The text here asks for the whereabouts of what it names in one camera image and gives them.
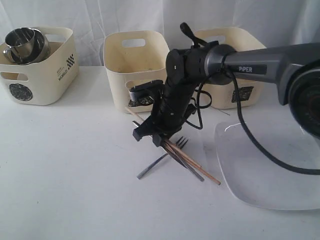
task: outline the cream plastic bin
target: cream plastic bin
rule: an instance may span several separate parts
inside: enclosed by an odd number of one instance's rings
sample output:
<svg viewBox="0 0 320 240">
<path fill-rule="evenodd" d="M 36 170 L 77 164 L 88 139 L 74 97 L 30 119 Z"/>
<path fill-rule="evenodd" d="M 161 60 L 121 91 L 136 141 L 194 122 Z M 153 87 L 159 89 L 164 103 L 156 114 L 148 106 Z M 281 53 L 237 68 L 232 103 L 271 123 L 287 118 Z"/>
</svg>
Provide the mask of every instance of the cream plastic bin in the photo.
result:
<svg viewBox="0 0 320 240">
<path fill-rule="evenodd" d="M 65 42 L 50 42 L 50 56 L 41 62 L 16 65 L 0 54 L 0 82 L 20 104 L 49 105 L 66 91 L 79 71 L 73 31 L 65 27 L 34 27 L 44 35 L 60 35 Z M 6 44 L 0 45 L 2 52 Z"/>
<path fill-rule="evenodd" d="M 218 40 L 220 44 L 228 44 L 235 48 L 236 51 L 249 51 L 255 49 L 266 48 L 254 36 L 244 29 L 238 27 L 223 27 L 211 30 L 199 30 L 194 34 L 198 38 L 207 41 Z M 237 79 L 239 91 L 242 95 L 243 107 L 255 104 L 264 84 L 258 81 L 250 81 L 245 79 Z M 212 96 L 211 106 L 216 109 L 236 108 L 235 88 L 231 82 L 227 85 L 206 84 L 203 90 L 208 91 Z"/>
<path fill-rule="evenodd" d="M 141 40 L 142 44 L 133 46 Z M 126 113 L 129 107 L 139 113 L 152 109 L 152 105 L 132 106 L 129 89 L 151 80 L 165 81 L 168 52 L 164 37 L 156 31 L 118 32 L 105 38 L 103 61 L 118 110 Z"/>
</svg>

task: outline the checkered pattern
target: checkered pattern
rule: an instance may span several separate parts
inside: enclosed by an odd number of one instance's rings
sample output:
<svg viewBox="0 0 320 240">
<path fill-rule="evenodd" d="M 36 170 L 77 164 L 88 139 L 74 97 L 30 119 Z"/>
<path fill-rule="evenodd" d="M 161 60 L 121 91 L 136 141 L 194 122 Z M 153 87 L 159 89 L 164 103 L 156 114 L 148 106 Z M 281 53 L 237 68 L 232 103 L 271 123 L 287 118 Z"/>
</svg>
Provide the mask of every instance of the checkered pattern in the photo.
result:
<svg viewBox="0 0 320 240">
<path fill-rule="evenodd" d="M 68 70 L 75 64 L 75 57 L 73 54 L 67 58 L 66 64 L 68 65 Z"/>
</svg>

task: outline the wooden chopstick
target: wooden chopstick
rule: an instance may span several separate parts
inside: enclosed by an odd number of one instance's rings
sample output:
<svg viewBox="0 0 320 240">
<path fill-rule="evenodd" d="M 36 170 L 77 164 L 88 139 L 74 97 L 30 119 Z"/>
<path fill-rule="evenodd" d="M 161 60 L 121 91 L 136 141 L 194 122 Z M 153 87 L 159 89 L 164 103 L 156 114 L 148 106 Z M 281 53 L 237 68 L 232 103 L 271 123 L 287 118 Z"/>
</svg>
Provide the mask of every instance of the wooden chopstick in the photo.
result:
<svg viewBox="0 0 320 240">
<path fill-rule="evenodd" d="M 143 122 L 144 119 L 139 116 L 136 112 L 132 111 L 130 108 L 125 107 L 125 109 L 132 114 L 133 116 L 135 116 L 139 121 Z M 199 170 L 202 174 L 204 174 L 206 177 L 208 177 L 209 179 L 211 179 L 214 183 L 220 185 L 221 182 L 219 180 L 217 180 L 216 178 L 214 178 L 212 175 L 210 175 L 208 172 L 206 172 L 202 166 L 197 163 L 195 160 L 193 160 L 190 156 L 188 156 L 187 154 L 185 154 L 180 148 L 178 148 L 174 143 L 172 143 L 169 139 L 165 139 L 164 140 L 165 144 L 167 144 L 169 147 L 173 148 L 175 152 L 179 153 L 181 155 L 181 157 L 183 157 L 183 159 L 190 165 L 192 165 L 195 169 Z M 174 152 L 172 152 L 170 150 L 169 147 L 166 147 L 165 150 L 169 151 L 170 153 L 174 154 Z"/>
</svg>

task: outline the white table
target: white table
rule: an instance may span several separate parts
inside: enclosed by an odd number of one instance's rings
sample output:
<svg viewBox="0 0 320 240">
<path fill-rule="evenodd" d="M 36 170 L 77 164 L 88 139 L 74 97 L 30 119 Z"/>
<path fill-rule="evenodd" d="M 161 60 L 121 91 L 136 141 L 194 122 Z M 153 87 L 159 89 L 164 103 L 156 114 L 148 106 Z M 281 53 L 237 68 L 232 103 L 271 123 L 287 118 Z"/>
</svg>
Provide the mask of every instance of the white table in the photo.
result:
<svg viewBox="0 0 320 240">
<path fill-rule="evenodd" d="M 272 91 L 244 116 L 277 108 Z M 132 137 L 133 117 L 115 110 L 102 66 L 80 67 L 49 106 L 16 104 L 0 88 L 0 239 L 320 239 L 318 210 L 265 210 L 232 196 L 213 134 L 236 112 L 202 112 L 201 144 L 221 186 L 170 159 L 136 178 L 162 151 Z"/>
</svg>

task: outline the chopstick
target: chopstick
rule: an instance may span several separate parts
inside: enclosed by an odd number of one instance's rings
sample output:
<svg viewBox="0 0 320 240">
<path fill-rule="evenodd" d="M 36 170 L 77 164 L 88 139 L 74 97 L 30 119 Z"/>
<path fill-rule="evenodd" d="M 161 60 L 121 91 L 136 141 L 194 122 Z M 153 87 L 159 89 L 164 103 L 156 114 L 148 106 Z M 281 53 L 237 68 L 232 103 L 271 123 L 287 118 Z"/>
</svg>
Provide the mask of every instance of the chopstick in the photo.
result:
<svg viewBox="0 0 320 240">
<path fill-rule="evenodd" d="M 133 116 L 135 116 L 138 120 L 140 120 L 141 122 L 144 121 L 144 119 L 139 116 L 136 112 L 132 111 L 130 108 L 125 107 L 125 109 L 132 114 Z M 179 154 L 180 157 L 182 157 L 188 164 L 192 165 L 195 169 L 199 170 L 199 172 L 201 172 L 202 174 L 204 174 L 206 177 L 208 177 L 210 180 L 212 180 L 214 183 L 220 185 L 221 182 L 219 180 L 217 180 L 216 178 L 214 178 L 212 175 L 210 175 L 208 172 L 206 172 L 202 166 L 197 163 L 195 160 L 193 160 L 190 156 L 188 156 L 187 154 L 185 154 L 180 148 L 178 148 L 174 143 L 172 143 L 169 139 L 164 139 L 164 149 L 170 153 L 171 155 L 176 155 Z"/>
</svg>

